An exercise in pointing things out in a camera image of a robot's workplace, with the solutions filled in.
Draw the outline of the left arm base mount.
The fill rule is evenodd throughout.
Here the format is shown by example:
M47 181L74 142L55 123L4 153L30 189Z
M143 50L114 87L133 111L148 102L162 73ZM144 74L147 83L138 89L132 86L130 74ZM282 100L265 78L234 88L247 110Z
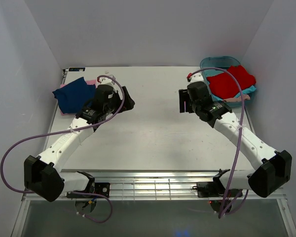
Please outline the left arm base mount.
M110 197L110 183L95 183L91 189L86 189L84 191L77 191L78 194L67 193L67 198L94 198L95 196L92 195L82 195L81 193L94 193L106 196L107 198Z

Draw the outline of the red t shirt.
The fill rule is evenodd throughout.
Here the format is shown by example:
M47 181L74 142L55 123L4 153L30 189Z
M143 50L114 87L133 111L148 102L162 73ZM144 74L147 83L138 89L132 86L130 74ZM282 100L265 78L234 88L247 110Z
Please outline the red t shirt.
M236 78L242 90L252 85L255 86L256 84L255 77L249 74L241 65L231 66L227 71ZM240 92L235 81L228 73L220 73L215 76L207 77L207 81L212 94L222 99L232 98Z

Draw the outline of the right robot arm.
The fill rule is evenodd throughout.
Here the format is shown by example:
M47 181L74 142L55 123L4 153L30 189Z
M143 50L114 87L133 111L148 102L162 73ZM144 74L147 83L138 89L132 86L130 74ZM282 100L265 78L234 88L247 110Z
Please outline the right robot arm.
M210 127L224 135L247 158L251 170L219 170L213 185L221 193L226 189L252 190L262 198L268 197L290 180L292 156L264 143L250 129L241 127L232 109L221 101L214 102L202 81L179 90L180 113L194 113Z

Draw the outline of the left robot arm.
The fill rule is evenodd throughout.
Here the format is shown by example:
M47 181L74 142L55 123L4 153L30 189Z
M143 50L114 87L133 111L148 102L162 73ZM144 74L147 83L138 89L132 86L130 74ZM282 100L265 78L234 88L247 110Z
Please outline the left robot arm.
M49 148L37 157L28 156L24 162L25 187L45 200L52 202L62 193L92 193L95 179L85 172L62 174L61 171L75 150L115 113L134 108L135 102L127 88L123 96L112 84L101 84L96 88L93 99L88 100L79 111L67 133L60 136Z

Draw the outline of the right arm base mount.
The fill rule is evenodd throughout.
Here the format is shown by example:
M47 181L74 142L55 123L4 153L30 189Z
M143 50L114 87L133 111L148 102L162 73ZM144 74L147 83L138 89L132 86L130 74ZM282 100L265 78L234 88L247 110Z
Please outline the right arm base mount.
M192 187L192 190L197 191L197 196L199 198L209 198L209 197L223 197L225 193L225 187L216 182L197 182L196 185ZM239 189L229 189L227 193L227 198L234 198L240 193L239 197L243 196L242 191Z

